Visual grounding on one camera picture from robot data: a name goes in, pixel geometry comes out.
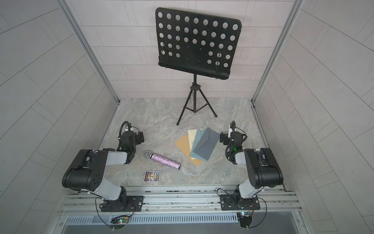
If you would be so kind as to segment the dark grey envelope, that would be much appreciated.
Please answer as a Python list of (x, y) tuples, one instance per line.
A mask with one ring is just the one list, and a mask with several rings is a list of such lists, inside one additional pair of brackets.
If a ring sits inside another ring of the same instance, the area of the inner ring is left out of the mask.
[(208, 161), (217, 145), (219, 138), (219, 133), (210, 128), (206, 128), (194, 152)]

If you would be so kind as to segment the cream envelope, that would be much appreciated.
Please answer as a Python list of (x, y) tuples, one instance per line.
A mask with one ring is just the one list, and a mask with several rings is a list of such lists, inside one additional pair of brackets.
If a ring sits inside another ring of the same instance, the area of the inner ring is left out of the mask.
[(192, 153), (192, 147), (193, 147), (193, 144), (194, 144), (196, 133), (197, 133), (197, 129), (188, 130), (189, 147), (190, 147), (190, 152), (191, 153)]

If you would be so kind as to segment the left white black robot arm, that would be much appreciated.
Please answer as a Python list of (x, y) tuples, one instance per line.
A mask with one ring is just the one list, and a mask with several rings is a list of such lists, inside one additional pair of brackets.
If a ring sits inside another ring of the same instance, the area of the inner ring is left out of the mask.
[(117, 149), (82, 149), (62, 178), (62, 186), (75, 191), (90, 192), (103, 200), (102, 212), (140, 212), (143, 196), (127, 196), (126, 188), (104, 177), (106, 166), (130, 164), (136, 146), (144, 142), (142, 132), (125, 131), (119, 136)]

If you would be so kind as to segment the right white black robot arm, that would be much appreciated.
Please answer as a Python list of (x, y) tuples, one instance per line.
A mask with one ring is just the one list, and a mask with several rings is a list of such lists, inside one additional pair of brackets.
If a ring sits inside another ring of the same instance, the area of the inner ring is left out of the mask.
[(219, 195), (223, 211), (259, 210), (258, 193), (283, 184), (283, 174), (271, 149), (244, 149), (245, 140), (246, 135), (237, 131), (220, 134), (220, 142), (227, 147), (228, 161), (247, 169), (247, 179), (236, 186), (233, 194)]

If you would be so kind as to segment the blue-grey envelope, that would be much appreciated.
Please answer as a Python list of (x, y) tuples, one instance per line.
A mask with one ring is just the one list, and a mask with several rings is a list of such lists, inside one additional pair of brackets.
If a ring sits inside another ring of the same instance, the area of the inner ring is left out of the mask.
[(200, 139), (202, 138), (202, 135), (204, 134), (205, 130), (203, 129), (197, 129), (197, 130), (189, 130), (189, 135), (190, 133), (191, 134), (194, 134), (194, 139), (189, 139), (190, 143), (191, 143), (191, 153), (190, 153), (190, 157), (192, 159), (195, 159), (195, 160), (202, 160), (202, 161), (206, 161), (205, 159), (203, 159), (201, 156), (199, 156), (198, 154), (196, 154), (194, 152), (197, 144), (199, 143)]

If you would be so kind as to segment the tan brown envelope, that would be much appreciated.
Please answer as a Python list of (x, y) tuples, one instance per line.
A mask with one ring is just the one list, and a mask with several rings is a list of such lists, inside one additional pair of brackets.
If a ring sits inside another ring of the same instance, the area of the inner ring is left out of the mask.
[(202, 160), (199, 159), (192, 159), (190, 157), (191, 150), (190, 150), (190, 143), (188, 135), (182, 136), (178, 141), (176, 141), (175, 145), (183, 152), (183, 154), (197, 167), (203, 163)]

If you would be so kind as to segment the purple glitter microphone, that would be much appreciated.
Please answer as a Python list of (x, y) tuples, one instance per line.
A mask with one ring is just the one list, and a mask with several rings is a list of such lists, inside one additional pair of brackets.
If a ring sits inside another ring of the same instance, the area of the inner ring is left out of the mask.
[(180, 163), (175, 162), (173, 160), (170, 160), (170, 159), (168, 159), (164, 156), (158, 155), (158, 154), (156, 154), (152, 151), (146, 151), (145, 156), (146, 156), (146, 158), (148, 158), (150, 160), (153, 160), (155, 162), (158, 162), (162, 165), (168, 166), (168, 167), (176, 169), (176, 170), (179, 170), (180, 166), (181, 166)]

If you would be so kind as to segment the small colourful card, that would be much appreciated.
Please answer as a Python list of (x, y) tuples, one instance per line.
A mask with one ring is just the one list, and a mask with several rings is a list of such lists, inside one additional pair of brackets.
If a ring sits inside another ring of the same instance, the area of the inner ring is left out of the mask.
[(144, 176), (144, 182), (146, 183), (159, 183), (161, 171), (146, 171)]

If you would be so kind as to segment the right small circuit board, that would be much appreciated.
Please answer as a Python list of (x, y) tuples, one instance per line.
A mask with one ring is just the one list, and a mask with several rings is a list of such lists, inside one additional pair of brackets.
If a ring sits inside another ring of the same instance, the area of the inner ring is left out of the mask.
[(253, 217), (248, 212), (238, 212), (237, 219), (241, 228), (249, 229), (253, 222)]

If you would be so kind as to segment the small circuit board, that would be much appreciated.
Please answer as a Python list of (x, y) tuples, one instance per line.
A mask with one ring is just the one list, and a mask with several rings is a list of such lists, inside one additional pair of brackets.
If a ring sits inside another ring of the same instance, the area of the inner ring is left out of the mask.
[(253, 217), (248, 212), (238, 212), (237, 219), (241, 228), (249, 229), (253, 222)]
[(127, 215), (117, 216), (117, 217), (112, 218), (111, 224), (125, 225), (130, 221), (130, 219), (131, 219), (131, 216), (127, 216)]

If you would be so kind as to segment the left small circuit board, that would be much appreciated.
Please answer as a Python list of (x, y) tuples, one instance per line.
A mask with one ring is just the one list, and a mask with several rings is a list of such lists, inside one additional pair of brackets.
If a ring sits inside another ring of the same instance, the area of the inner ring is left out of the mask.
[(111, 224), (125, 225), (130, 221), (130, 219), (131, 219), (131, 216), (127, 216), (127, 215), (117, 216), (117, 217), (112, 218)]

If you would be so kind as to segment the black perforated music stand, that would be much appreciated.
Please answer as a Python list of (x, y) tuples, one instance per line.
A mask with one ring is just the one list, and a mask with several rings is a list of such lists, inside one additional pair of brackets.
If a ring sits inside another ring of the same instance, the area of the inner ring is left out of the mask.
[(228, 80), (242, 23), (238, 19), (159, 7), (155, 11), (159, 66), (193, 74), (183, 111), (194, 113), (196, 94), (202, 93), (198, 76)]

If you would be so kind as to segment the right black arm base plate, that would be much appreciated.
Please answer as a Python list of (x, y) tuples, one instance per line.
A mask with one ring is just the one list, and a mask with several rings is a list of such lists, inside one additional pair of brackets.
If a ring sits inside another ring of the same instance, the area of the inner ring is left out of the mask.
[(240, 196), (222, 194), (219, 195), (221, 201), (221, 209), (223, 211), (239, 211), (239, 210), (260, 210), (260, 203), (257, 197), (251, 199), (243, 199)]

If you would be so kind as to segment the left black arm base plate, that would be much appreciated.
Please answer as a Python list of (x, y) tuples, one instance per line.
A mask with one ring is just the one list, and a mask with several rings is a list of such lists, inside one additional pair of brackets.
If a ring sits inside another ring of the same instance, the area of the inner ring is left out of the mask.
[(142, 209), (144, 196), (120, 197), (116, 201), (105, 200), (100, 204), (101, 212), (140, 212)]

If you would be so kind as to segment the aluminium mounting rail frame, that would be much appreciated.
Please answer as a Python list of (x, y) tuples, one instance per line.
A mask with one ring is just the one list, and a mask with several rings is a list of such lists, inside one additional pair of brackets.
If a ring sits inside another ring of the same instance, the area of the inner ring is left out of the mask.
[(283, 186), (266, 188), (258, 194), (260, 210), (223, 211), (219, 195), (232, 194), (234, 186), (131, 186), (128, 196), (144, 196), (140, 212), (101, 212), (103, 200), (85, 192), (67, 195), (57, 214), (64, 224), (110, 224), (112, 218), (131, 216), (127, 224), (238, 223), (237, 213), (248, 212), (253, 223), (287, 213), (299, 218), (302, 211), (296, 193)]

